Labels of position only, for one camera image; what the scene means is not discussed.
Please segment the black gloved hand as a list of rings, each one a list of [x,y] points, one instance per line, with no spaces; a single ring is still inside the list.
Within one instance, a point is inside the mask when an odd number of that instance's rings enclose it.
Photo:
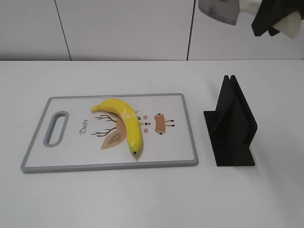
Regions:
[[[283,33],[297,38],[303,19],[302,0],[263,0],[251,27],[256,37],[268,32],[272,37]]]

